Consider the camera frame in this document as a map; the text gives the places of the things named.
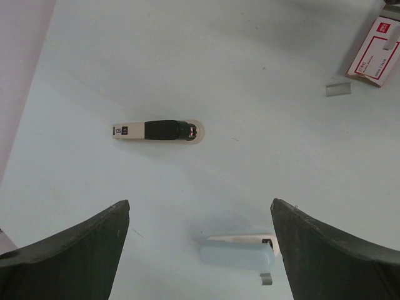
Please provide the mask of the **beige black stapler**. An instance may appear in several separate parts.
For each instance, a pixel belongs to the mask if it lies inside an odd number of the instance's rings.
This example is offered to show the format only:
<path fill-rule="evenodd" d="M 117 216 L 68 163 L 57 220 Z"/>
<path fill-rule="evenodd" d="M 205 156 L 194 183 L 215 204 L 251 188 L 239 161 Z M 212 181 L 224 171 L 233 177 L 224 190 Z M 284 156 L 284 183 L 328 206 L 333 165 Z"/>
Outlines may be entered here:
<path fill-rule="evenodd" d="M 157 141 L 198 144 L 205 135 L 197 120 L 155 120 L 112 125 L 112 138 L 132 141 Z"/>

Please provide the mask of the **small light blue stapler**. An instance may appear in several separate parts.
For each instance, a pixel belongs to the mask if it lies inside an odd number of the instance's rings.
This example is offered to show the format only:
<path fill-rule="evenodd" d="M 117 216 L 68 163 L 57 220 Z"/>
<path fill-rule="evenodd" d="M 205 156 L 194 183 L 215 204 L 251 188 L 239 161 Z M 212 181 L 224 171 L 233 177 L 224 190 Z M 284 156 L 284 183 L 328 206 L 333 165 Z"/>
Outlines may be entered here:
<path fill-rule="evenodd" d="M 270 273 L 280 255 L 274 234 L 210 236 L 200 245 L 202 262 L 215 266 Z"/>

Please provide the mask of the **grey staple strip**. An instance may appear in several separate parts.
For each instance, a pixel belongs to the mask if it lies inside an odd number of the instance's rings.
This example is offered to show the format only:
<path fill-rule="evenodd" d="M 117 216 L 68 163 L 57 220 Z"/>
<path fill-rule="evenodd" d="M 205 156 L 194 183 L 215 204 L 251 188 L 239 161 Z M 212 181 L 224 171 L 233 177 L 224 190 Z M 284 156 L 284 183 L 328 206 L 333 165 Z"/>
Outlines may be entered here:
<path fill-rule="evenodd" d="M 342 96 L 351 93 L 352 90 L 350 82 L 328 84 L 326 86 L 326 97 Z"/>

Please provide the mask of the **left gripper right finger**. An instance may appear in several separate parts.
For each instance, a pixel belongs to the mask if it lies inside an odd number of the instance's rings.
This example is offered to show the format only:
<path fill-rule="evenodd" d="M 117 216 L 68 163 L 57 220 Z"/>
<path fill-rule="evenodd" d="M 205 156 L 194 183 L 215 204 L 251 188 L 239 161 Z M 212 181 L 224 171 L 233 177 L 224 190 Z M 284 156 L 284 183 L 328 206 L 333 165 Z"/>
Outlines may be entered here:
<path fill-rule="evenodd" d="M 321 222 L 282 199 L 271 216 L 294 299 L 399 299 L 399 251 Z"/>

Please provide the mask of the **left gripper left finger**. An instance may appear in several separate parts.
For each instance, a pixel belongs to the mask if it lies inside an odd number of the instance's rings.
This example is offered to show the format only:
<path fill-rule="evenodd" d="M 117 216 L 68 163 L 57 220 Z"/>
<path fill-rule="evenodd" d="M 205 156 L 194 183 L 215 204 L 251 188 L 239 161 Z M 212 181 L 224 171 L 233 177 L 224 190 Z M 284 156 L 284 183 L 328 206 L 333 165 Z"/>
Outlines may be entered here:
<path fill-rule="evenodd" d="M 1 255 L 1 299 L 109 299 L 129 229 L 129 202 Z"/>

